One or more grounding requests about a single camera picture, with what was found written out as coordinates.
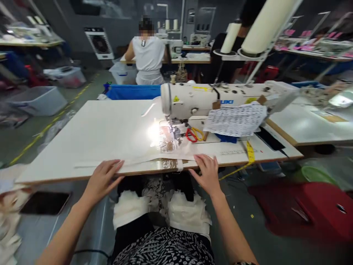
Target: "red scissors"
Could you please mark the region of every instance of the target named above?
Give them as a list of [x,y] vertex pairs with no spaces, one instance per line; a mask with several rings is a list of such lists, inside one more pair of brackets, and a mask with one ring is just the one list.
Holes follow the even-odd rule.
[[185,136],[186,136],[186,138],[187,138],[190,142],[193,142],[193,143],[196,143],[197,141],[202,141],[203,138],[204,138],[203,132],[201,132],[201,131],[200,131],[199,129],[197,129],[197,128],[193,128],[193,127],[190,127],[190,126],[189,126],[188,129],[186,130]]

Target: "fan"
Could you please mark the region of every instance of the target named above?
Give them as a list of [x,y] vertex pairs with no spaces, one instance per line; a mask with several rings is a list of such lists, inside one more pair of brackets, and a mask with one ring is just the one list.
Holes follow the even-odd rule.
[[114,59],[114,54],[103,28],[85,28],[85,34],[99,60]]

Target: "black phone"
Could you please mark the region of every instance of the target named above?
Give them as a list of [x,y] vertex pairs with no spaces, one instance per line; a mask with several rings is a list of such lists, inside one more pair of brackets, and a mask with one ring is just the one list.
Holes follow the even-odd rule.
[[63,210],[70,193],[37,191],[20,210],[23,214],[58,215]]
[[259,132],[255,134],[270,147],[273,151],[282,150],[285,148],[283,144],[281,144],[276,138],[274,138],[268,131],[266,131],[263,127],[260,127]]

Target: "juki logo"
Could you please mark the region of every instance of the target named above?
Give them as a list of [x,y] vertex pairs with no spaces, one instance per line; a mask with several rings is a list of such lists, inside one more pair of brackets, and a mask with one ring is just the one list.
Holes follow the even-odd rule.
[[221,100],[221,104],[233,104],[234,100]]

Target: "yellow floor line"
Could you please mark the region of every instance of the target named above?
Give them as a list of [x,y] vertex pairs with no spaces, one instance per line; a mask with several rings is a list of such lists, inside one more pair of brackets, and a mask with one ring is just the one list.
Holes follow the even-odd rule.
[[37,136],[36,138],[33,139],[33,141],[27,145],[22,151],[21,153],[15,157],[11,162],[10,162],[10,166],[12,166],[13,164],[15,164],[40,138],[42,138],[42,136],[45,134],[45,132],[47,130],[49,130],[51,128],[51,126],[54,125],[54,123],[60,119],[60,117],[65,113],[65,111],[87,90],[87,88],[97,79],[97,77],[99,76],[99,74],[96,74],[96,76],[87,84],[87,86],[85,86],[84,89],[82,89],[81,92],[79,92],[75,99],[73,101],[71,101],[62,112],[60,112],[52,121],[51,123],[45,127]]

